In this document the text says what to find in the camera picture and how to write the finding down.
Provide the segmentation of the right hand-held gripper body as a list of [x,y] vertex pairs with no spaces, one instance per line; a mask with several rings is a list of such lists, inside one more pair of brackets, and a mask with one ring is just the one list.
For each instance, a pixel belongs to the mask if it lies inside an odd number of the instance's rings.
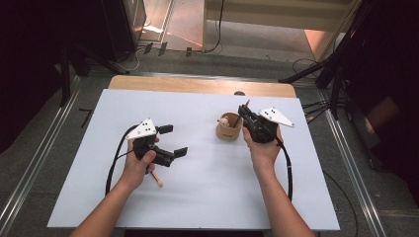
[[258,114],[252,112],[252,115],[243,118],[243,126],[250,131],[252,139],[262,144],[277,138],[279,124],[294,127],[294,123],[277,108],[264,109]]

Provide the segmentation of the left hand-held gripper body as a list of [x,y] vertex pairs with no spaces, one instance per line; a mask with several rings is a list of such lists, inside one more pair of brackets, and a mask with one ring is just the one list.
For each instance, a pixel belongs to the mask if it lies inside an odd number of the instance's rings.
[[133,141],[133,152],[140,159],[147,151],[156,152],[154,164],[169,167],[174,161],[174,153],[159,148],[155,142],[158,132],[151,118],[147,118],[128,133],[126,139]]

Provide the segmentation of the wooden brush holder with figurine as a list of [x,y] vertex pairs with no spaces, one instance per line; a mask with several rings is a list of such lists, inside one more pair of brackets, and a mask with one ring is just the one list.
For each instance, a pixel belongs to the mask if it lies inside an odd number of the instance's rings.
[[215,134],[219,139],[233,141],[238,138],[243,124],[243,119],[241,118],[237,127],[234,128],[233,126],[237,117],[238,114],[225,113],[217,120]]

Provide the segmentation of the person's right hand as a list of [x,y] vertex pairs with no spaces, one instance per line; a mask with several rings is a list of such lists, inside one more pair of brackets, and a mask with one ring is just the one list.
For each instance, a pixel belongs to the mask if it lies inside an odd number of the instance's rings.
[[246,128],[242,128],[243,139],[246,142],[251,155],[253,168],[256,172],[273,170],[281,147],[277,141],[265,144],[255,142]]

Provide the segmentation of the person's left hand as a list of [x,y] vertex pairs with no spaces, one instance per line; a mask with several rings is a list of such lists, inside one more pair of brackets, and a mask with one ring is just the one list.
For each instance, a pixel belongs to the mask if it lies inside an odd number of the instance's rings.
[[120,183],[128,192],[132,193],[137,189],[141,185],[144,176],[154,171],[155,165],[153,161],[155,157],[156,152],[149,150],[138,159],[133,152],[133,141],[129,140],[127,142],[125,167],[120,177]]

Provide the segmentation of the white board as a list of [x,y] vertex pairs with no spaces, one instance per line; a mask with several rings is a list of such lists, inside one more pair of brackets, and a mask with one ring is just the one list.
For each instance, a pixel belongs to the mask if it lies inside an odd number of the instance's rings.
[[132,90],[102,92],[79,150],[57,199],[49,226],[72,228],[91,212],[105,194],[108,180],[124,168],[116,152],[126,152],[126,130],[145,119],[172,124],[160,136],[160,148],[188,148],[170,167],[157,167],[164,184],[146,176],[129,197],[118,222],[121,228],[241,229],[269,228],[265,205],[241,138],[219,139],[218,118],[234,112],[250,99],[258,112],[277,108],[294,127],[281,129],[285,141],[276,161],[276,173],[285,189],[293,190],[293,205],[313,230],[337,230],[340,225],[303,115],[293,98],[250,97]]

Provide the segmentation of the wooden table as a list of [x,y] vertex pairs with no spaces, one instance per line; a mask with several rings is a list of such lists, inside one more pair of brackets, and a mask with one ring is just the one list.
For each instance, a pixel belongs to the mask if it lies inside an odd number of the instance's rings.
[[111,79],[110,89],[158,92],[202,93],[246,96],[295,98],[292,85],[279,83],[243,82],[233,80],[117,75]]

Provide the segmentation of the black metal stand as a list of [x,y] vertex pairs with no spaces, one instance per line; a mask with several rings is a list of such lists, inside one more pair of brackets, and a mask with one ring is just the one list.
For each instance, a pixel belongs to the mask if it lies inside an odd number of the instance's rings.
[[61,102],[63,107],[70,100],[70,67],[73,67],[77,75],[88,76],[90,67],[86,61],[91,58],[100,65],[108,68],[117,75],[127,75],[128,70],[112,64],[109,60],[100,56],[88,47],[79,43],[67,43],[61,50],[60,79],[61,79]]

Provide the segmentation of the black tripod stand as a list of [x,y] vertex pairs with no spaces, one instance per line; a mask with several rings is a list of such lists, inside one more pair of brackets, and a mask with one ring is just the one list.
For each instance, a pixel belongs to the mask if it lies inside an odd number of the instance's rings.
[[344,34],[342,40],[332,53],[324,60],[315,62],[312,66],[298,72],[286,79],[279,79],[279,83],[291,84],[311,73],[318,70],[321,71],[320,75],[315,80],[315,86],[318,89],[325,89],[330,83],[332,83],[332,95],[330,99],[330,113],[337,119],[337,108],[339,102],[339,94],[342,86],[342,63],[345,55],[348,52],[348,47],[353,41],[353,37],[356,34],[357,29],[362,25],[364,19],[370,12],[372,6],[369,4],[370,0],[361,0],[361,2],[350,12],[350,16],[353,17],[352,23],[349,26],[348,31]]

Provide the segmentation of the beige shelf unit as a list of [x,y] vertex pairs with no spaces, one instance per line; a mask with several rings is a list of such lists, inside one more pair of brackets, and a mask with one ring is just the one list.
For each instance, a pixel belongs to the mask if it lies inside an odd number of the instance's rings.
[[325,59],[335,39],[349,30],[362,0],[204,0],[204,24],[226,22],[304,30],[317,61]]

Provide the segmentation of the dark cabinet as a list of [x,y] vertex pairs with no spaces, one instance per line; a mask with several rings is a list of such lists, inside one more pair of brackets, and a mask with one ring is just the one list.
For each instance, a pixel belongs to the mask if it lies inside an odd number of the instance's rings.
[[113,61],[135,52],[147,18],[143,0],[101,0],[110,34]]

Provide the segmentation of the dim brown object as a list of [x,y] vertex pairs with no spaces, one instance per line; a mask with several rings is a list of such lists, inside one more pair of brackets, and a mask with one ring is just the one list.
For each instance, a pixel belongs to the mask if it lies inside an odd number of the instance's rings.
[[366,115],[365,121],[368,133],[375,132],[399,114],[399,108],[391,97],[385,97],[377,103]]

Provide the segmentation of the metal floor rail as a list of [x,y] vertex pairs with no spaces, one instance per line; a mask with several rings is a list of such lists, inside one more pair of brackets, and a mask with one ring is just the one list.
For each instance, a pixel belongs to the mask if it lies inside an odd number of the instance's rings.
[[73,82],[70,84],[70,88],[72,89],[70,98],[57,111],[17,187],[8,198],[8,201],[0,214],[0,237],[7,236],[16,216],[25,202],[55,139],[60,133],[61,128],[77,99],[81,81],[82,78],[80,76],[74,77]]
[[326,112],[326,117],[372,236],[387,237],[376,206],[366,187],[360,170],[358,169],[355,158],[344,135],[340,122],[333,117],[330,111]]

